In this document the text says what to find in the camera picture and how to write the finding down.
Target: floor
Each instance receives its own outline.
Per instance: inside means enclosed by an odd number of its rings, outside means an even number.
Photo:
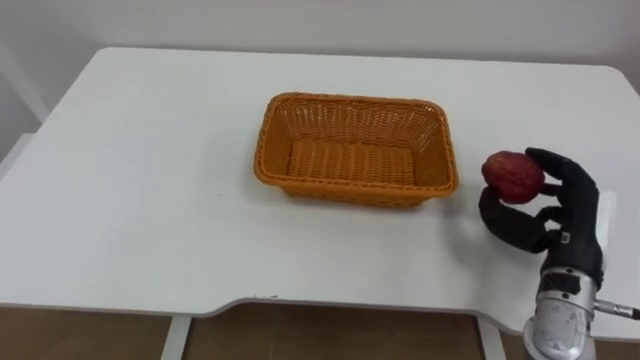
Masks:
[[[160,358],[162,316],[1,309],[0,359]],[[503,336],[509,360],[523,360]],[[245,304],[192,325],[186,360],[482,360],[465,315]],[[638,344],[598,343],[599,359],[640,359]]]

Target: robotic hand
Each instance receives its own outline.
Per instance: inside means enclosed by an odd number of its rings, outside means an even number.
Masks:
[[[599,192],[584,169],[561,155],[528,148],[526,154],[561,185],[545,184],[541,193],[555,196],[534,217],[505,206],[489,187],[480,196],[483,222],[500,240],[547,257],[540,269],[535,315],[524,328],[524,345],[534,360],[593,360],[590,336],[594,310],[640,319],[640,311],[596,300],[602,286],[603,254],[596,239]],[[560,229],[547,230],[554,221]]]

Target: red apple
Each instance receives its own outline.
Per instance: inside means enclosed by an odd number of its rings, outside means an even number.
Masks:
[[[526,204],[540,193],[544,172],[522,153],[500,151],[482,164],[482,176],[507,204]]]

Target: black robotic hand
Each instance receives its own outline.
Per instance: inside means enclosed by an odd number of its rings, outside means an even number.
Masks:
[[[548,250],[542,271],[568,267],[585,272],[602,285],[602,250],[596,239],[599,192],[596,183],[572,160],[553,152],[527,148],[525,153],[546,173],[561,180],[561,185],[545,184],[541,193],[556,196],[560,206],[548,206],[534,217],[504,205],[487,187],[482,191],[480,215],[500,240],[524,251]],[[547,230],[548,221],[560,224],[559,230]]]

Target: table top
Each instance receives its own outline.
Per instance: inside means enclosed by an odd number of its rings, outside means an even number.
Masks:
[[[440,104],[460,188],[394,211],[261,184],[257,133],[287,91]],[[530,145],[618,194],[599,295],[637,306],[639,119],[609,67],[105,49],[0,182],[0,303],[207,315],[313,302],[481,313],[520,331],[543,256],[490,236],[476,204],[484,159]],[[593,334],[640,339],[640,324],[598,315]]]

